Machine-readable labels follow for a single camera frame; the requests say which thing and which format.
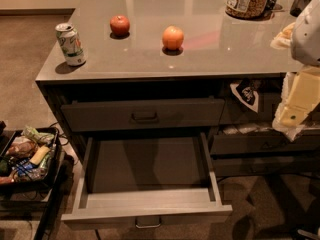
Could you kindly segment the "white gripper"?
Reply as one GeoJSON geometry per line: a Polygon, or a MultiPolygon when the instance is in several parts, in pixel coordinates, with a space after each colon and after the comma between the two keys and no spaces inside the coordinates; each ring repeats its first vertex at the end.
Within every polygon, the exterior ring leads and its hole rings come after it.
{"type": "Polygon", "coordinates": [[[304,121],[319,103],[320,68],[305,65],[297,73],[288,72],[283,80],[273,129],[294,141],[305,128],[304,121]]]}

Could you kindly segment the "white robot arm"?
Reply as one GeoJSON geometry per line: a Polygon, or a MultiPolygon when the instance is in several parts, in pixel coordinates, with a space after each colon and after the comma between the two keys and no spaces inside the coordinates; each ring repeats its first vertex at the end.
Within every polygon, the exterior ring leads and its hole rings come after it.
{"type": "Polygon", "coordinates": [[[272,127],[293,141],[320,103],[320,0],[311,0],[288,28],[291,56],[303,67],[285,75],[272,127]]]}

